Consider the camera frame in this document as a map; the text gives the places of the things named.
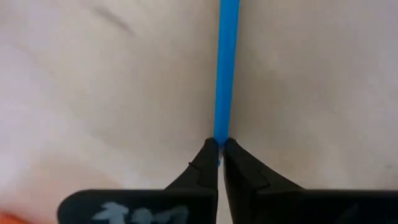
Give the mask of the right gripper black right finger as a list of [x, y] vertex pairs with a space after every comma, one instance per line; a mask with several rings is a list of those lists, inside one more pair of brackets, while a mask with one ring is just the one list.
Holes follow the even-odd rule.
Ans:
[[224, 145], [224, 182], [233, 223], [293, 223], [295, 197], [302, 188], [243, 149]]

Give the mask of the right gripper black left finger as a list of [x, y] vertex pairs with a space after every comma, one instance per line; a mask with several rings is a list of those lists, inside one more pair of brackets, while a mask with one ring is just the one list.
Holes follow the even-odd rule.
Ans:
[[188, 167], [166, 189], [218, 189], [218, 143], [213, 138], [204, 145]]

